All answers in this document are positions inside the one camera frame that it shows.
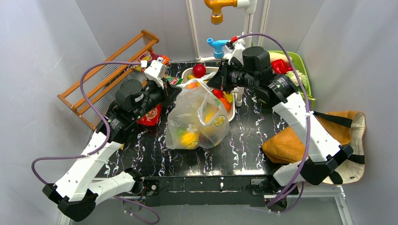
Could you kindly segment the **clear lemon print plastic bag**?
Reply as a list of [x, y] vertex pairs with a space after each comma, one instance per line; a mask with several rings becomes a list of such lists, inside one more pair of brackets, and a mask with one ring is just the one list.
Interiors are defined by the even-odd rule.
[[167, 117], [165, 145], [182, 150], [181, 137], [186, 132], [198, 133], [198, 147], [210, 149], [219, 145], [230, 132], [230, 122], [222, 102], [207, 85], [214, 74], [193, 78], [180, 84], [181, 93]]

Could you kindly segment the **yellow lemon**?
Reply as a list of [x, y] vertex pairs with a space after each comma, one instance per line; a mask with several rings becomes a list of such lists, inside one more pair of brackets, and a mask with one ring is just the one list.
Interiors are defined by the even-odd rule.
[[199, 134], [186, 132], [181, 137], [181, 145], [184, 149], [195, 149], [198, 147], [199, 144]]

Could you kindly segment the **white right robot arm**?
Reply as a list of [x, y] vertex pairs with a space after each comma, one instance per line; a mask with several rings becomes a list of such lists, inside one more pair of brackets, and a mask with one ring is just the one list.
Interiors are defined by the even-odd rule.
[[260, 46], [245, 48], [238, 37], [225, 41], [231, 56], [223, 59], [208, 86], [231, 91], [249, 88], [256, 97], [279, 114], [305, 145], [303, 159], [280, 167], [270, 182], [285, 187], [306, 181], [319, 185], [326, 179], [342, 184], [337, 168], [353, 154], [349, 145], [342, 145], [321, 125], [308, 108], [303, 90], [286, 74], [278, 74], [271, 66], [270, 53]]

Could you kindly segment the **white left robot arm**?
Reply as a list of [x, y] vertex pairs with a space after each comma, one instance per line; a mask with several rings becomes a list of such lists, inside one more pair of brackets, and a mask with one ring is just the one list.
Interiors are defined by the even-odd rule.
[[133, 168], [94, 181], [110, 156], [127, 140], [136, 122], [159, 105], [169, 106], [181, 92], [165, 78], [167, 67], [163, 63], [142, 60], [137, 65], [144, 68], [146, 84], [135, 79], [124, 81], [106, 113], [94, 108], [100, 122], [86, 148], [71, 157], [74, 164], [57, 182], [45, 183], [43, 187], [43, 193], [63, 215], [76, 222], [86, 219], [105, 200], [126, 192], [141, 197], [149, 190], [144, 176]]

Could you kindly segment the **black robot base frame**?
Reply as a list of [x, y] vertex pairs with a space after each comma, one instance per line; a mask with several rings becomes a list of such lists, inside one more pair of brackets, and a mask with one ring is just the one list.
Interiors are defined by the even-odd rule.
[[264, 207], [283, 190], [272, 175], [144, 177], [131, 195], [147, 206], [248, 205]]

